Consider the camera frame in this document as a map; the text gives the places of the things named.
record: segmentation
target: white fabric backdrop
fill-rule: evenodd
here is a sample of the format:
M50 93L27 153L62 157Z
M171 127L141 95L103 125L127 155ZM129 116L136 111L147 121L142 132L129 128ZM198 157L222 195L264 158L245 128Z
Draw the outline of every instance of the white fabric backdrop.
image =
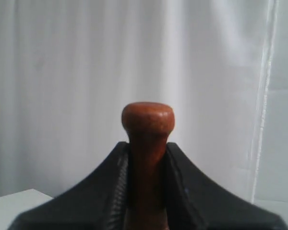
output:
M251 200L270 0L0 0L0 196L57 195L120 140L122 108L170 104L170 136Z

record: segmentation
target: wooden knob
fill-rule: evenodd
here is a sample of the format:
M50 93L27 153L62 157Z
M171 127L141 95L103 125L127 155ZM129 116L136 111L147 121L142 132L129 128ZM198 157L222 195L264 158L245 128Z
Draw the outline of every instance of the wooden knob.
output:
M127 105L122 124L130 141L126 230L167 230L162 157L175 118L171 107L138 102Z

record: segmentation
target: white wall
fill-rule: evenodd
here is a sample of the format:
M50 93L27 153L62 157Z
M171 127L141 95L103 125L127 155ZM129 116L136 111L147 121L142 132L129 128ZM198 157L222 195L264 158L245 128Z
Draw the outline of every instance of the white wall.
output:
M288 0L279 1L255 203L288 222Z

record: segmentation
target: white surface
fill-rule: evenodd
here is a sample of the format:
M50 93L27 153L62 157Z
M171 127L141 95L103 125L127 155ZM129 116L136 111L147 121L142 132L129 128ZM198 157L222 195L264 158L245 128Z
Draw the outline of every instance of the white surface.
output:
M268 0L0 0L0 196L58 195L126 140L123 107L170 104L170 137L250 199Z
M288 223L288 0L278 7L255 203Z
M18 214L51 199L34 189L0 197L0 230L6 230Z

